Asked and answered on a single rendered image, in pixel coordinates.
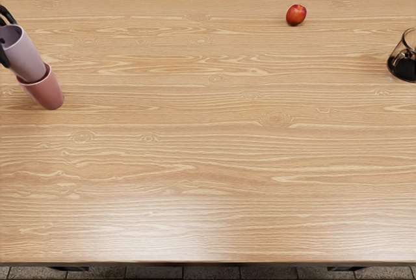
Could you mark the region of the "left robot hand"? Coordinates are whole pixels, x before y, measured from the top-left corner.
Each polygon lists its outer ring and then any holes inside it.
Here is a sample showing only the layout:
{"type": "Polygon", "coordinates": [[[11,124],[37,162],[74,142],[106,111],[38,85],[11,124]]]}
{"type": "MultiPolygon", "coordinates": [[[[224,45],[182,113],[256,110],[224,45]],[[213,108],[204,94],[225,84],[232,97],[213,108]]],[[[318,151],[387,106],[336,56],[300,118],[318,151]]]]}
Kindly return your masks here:
{"type": "MultiPolygon", "coordinates": [[[[8,9],[0,4],[0,29],[7,25],[5,19],[8,21],[8,24],[17,25],[17,21],[14,19],[13,15],[8,11],[8,9]]],[[[3,49],[3,44],[5,43],[4,38],[0,37],[0,64],[5,68],[10,67],[10,61],[6,56],[5,50],[3,49]]]]}

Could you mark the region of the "lilac cup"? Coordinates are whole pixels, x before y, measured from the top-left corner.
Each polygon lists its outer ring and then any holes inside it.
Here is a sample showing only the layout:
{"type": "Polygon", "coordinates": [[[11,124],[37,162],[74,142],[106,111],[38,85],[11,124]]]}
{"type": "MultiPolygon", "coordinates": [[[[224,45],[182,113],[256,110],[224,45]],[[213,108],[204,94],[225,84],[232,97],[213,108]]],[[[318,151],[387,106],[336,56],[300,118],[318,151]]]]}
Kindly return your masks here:
{"type": "Polygon", "coordinates": [[[26,83],[36,83],[44,78],[47,72],[36,46],[25,30],[19,25],[0,27],[2,48],[10,62],[10,69],[26,83]]]}

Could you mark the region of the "pink cup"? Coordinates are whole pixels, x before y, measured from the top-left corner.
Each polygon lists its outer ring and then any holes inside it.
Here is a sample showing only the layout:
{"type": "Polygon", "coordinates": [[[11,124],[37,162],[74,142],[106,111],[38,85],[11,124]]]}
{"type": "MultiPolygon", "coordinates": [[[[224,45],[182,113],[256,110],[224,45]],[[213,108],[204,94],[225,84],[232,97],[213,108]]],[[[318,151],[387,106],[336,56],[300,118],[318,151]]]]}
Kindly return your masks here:
{"type": "Polygon", "coordinates": [[[20,77],[16,77],[16,80],[33,101],[46,110],[56,110],[63,105],[64,95],[51,66],[46,62],[44,66],[46,73],[41,80],[35,83],[28,83],[20,77]]]}

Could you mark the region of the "red apple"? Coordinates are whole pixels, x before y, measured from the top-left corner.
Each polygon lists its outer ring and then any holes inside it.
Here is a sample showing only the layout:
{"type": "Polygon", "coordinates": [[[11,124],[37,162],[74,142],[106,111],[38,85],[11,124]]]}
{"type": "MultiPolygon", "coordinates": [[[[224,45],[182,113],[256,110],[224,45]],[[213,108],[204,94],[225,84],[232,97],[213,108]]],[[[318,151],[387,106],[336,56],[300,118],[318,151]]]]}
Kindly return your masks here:
{"type": "Polygon", "coordinates": [[[306,7],[295,4],[289,7],[287,10],[285,19],[288,25],[290,26],[297,26],[301,24],[307,15],[307,9],[306,7]]]}

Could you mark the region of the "dark glass jug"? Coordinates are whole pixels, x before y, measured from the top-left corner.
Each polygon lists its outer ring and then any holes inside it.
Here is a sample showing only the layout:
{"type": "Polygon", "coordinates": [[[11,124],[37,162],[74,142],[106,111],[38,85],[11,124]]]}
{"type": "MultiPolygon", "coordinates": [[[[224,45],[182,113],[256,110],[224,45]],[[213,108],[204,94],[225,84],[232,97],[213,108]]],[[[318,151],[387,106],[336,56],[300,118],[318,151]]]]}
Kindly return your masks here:
{"type": "Polygon", "coordinates": [[[387,59],[387,67],[396,78],[416,83],[416,28],[403,32],[387,59]]]}

